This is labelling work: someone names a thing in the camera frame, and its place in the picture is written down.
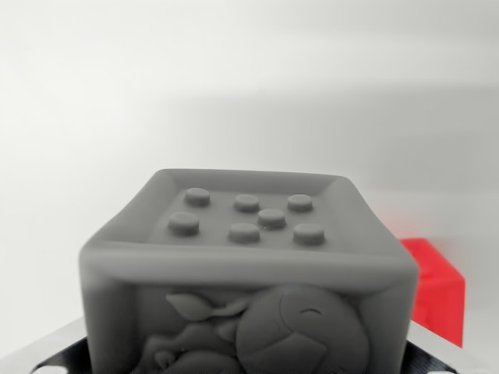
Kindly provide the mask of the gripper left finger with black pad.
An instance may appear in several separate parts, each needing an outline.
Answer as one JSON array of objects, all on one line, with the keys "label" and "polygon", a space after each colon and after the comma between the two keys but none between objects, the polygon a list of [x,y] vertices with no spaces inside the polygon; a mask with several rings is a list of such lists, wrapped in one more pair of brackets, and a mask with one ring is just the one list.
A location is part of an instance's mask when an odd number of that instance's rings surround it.
[{"label": "gripper left finger with black pad", "polygon": [[1,373],[35,373],[49,367],[50,373],[92,373],[83,317],[1,359]]}]

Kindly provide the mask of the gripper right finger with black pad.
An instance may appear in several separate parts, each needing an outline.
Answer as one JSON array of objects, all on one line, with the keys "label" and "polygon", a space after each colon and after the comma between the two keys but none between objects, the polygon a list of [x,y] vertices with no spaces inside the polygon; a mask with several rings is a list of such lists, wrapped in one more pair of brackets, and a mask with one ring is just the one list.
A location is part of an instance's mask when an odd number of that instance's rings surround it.
[{"label": "gripper right finger with black pad", "polygon": [[411,321],[401,373],[498,373],[498,370]]}]

